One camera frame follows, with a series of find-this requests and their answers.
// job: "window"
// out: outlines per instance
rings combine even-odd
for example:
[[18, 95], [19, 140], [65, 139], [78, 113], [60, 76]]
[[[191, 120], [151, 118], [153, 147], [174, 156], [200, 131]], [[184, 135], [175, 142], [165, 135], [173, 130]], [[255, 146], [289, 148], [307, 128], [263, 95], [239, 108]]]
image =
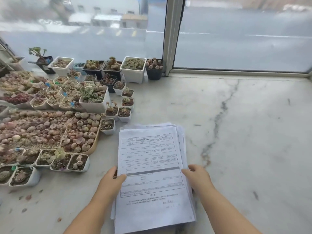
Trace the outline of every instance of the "window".
[[83, 6], [78, 6], [78, 11], [79, 12], [84, 12], [84, 7]]
[[101, 8], [99, 8], [99, 7], [94, 7], [94, 11], [95, 11], [96, 15], [101, 14]]
[[174, 68], [304, 73], [311, 10], [310, 0], [186, 0]]

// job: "building window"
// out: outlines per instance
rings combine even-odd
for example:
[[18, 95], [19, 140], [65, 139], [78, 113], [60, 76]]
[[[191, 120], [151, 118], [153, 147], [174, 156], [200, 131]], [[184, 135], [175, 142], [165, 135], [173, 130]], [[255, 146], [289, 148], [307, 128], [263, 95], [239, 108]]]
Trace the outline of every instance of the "building window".
[[79, 12], [84, 12], [84, 7], [83, 6], [78, 6], [78, 11]]
[[101, 8], [99, 8], [99, 7], [94, 7], [94, 11], [95, 11], [96, 15], [101, 14]]

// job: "printed form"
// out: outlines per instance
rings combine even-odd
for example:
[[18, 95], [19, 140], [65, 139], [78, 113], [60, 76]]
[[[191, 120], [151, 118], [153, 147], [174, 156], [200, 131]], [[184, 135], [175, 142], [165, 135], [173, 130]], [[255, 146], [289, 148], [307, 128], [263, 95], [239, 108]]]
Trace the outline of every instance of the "printed form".
[[127, 179], [117, 196], [115, 234], [195, 221], [182, 168], [174, 126], [121, 130], [118, 175]]

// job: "marble surface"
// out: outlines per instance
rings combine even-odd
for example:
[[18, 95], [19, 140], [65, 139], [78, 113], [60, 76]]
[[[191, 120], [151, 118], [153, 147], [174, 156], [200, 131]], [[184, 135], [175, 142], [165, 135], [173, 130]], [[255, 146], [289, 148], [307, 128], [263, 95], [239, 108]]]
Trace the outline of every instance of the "marble surface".
[[[312, 82], [193, 75], [128, 86], [135, 90], [131, 123], [185, 127], [188, 162], [204, 165], [216, 188], [261, 232], [311, 233]], [[118, 134], [101, 134], [87, 173], [43, 170], [33, 188], [0, 187], [1, 234], [62, 234], [117, 164], [117, 153]], [[213, 233], [195, 201], [197, 222], [144, 233]], [[109, 213], [101, 233], [114, 233]]]

